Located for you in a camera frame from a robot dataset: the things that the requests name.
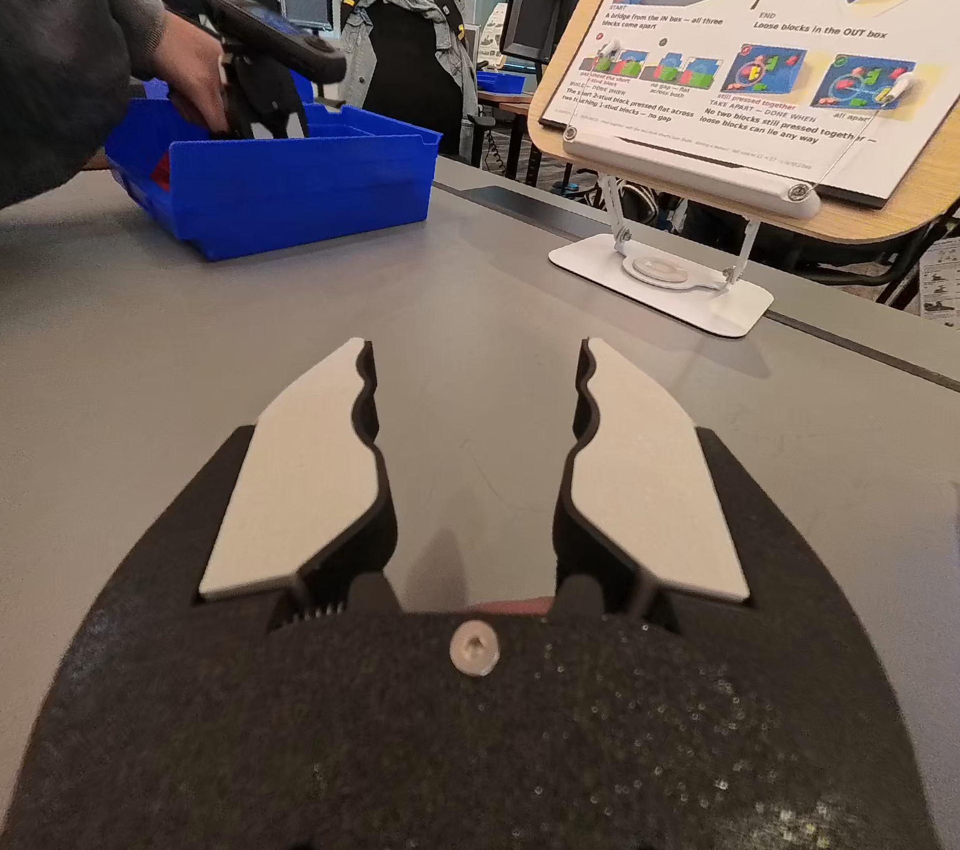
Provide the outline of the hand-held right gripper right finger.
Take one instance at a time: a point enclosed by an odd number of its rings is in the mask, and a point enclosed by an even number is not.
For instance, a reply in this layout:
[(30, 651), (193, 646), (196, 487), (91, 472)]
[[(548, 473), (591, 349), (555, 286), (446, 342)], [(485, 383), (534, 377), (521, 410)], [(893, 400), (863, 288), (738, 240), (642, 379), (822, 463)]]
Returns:
[(607, 613), (661, 594), (750, 598), (698, 430), (674, 396), (599, 338), (581, 342), (574, 443), (554, 513), (557, 590), (598, 586)]

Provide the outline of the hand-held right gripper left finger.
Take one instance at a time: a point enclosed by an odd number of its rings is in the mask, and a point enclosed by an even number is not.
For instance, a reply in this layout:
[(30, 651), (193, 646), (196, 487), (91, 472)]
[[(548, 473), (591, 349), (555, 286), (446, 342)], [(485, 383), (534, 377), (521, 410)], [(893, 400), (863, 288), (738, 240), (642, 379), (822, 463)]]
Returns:
[(341, 604), (382, 574), (399, 529), (377, 447), (373, 344), (351, 338), (258, 416), (198, 585), (205, 602), (282, 592)]

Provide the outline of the blue plastic bin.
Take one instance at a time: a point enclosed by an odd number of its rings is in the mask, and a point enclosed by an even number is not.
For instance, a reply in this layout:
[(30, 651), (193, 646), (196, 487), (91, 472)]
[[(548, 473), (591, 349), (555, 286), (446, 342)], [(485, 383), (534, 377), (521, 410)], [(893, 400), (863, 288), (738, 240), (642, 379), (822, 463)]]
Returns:
[[(131, 100), (104, 145), (117, 182), (210, 261), (426, 219), (440, 135), (344, 106), (305, 105), (304, 139), (215, 140), (170, 100)], [(150, 180), (169, 150), (171, 188)]]

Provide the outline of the grey desk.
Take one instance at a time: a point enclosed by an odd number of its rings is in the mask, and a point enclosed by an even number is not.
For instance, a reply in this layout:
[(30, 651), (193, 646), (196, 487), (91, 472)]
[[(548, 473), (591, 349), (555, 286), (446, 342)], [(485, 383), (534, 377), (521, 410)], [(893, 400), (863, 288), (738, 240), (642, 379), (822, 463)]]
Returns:
[(722, 438), (841, 584), (958, 845), (958, 332), (752, 263), (719, 340), (548, 261), (563, 234), (437, 164), (425, 222), (211, 264), (107, 172), (2, 213), (2, 811), (90, 604), (234, 428), (374, 345), (410, 609), (546, 594), (580, 341)]

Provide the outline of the person's left hand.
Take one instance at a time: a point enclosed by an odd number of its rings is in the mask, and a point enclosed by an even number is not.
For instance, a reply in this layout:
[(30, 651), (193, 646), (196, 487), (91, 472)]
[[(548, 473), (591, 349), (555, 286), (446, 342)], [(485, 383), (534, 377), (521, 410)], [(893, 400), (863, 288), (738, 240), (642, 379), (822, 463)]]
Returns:
[(169, 99), (186, 121), (213, 134), (227, 134), (222, 48), (217, 39), (166, 9), (150, 54), (153, 75), (167, 83)]

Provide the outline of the denim jacket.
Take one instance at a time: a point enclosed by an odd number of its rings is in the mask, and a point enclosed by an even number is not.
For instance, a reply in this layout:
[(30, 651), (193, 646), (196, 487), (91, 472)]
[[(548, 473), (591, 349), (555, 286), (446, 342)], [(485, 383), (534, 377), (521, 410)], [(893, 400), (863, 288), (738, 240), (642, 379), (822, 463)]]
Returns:
[[(362, 103), (366, 93), (366, 77), (373, 71), (374, 58), (370, 50), (368, 31), (370, 22), (364, 8), (376, 0), (341, 0), (341, 38), (340, 46), (346, 59), (346, 72), (341, 85), (341, 97), (350, 106), (364, 109)], [(465, 0), (395, 0), (408, 1), (414, 7), (425, 7), (427, 1), (437, 4), (450, 20), (454, 33), (462, 40), (463, 53), (470, 58), (476, 82), (476, 70), (472, 56), (466, 45), (464, 16)]]

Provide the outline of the black office chair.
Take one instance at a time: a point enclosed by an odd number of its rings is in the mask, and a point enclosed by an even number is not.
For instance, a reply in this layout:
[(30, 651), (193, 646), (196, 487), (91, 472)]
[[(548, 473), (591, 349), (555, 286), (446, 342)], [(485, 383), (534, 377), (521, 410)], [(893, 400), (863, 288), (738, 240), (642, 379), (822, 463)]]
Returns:
[(496, 123), (479, 108), (471, 59), (448, 17), (431, 1), (376, 0), (364, 11), (373, 64), (362, 107), (438, 133), (441, 155), (479, 167)]

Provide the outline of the white instruction stand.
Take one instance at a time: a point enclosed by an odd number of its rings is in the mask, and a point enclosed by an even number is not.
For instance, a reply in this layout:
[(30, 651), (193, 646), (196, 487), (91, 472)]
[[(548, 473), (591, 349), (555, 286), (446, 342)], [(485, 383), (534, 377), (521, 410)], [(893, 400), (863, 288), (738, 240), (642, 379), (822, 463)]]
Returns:
[(556, 267), (694, 328), (741, 339), (773, 302), (743, 276), (762, 225), (785, 233), (767, 243), (784, 250), (786, 268), (834, 286), (896, 285), (950, 232), (958, 213), (958, 101), (881, 208), (821, 196), (808, 218), (565, 153), (563, 132), (541, 117), (601, 1), (578, 0), (531, 109), (534, 143), (596, 172), (606, 210), (606, 231), (552, 251)]

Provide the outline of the white printed floor sign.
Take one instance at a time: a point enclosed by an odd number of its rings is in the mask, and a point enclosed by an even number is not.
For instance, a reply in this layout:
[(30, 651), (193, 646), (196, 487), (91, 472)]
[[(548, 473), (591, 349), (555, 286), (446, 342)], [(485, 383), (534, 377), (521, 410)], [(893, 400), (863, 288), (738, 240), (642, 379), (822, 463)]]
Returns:
[(919, 315), (959, 330), (959, 238), (932, 244), (919, 260), (918, 277)]

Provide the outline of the printed instruction sheet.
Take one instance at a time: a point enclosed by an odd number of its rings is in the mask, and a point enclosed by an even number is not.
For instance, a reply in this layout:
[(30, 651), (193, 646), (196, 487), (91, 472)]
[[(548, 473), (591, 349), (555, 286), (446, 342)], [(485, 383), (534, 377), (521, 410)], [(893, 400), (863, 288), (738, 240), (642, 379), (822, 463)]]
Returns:
[(881, 208), (958, 101), (958, 0), (602, 0), (540, 122), (569, 155), (808, 218)]

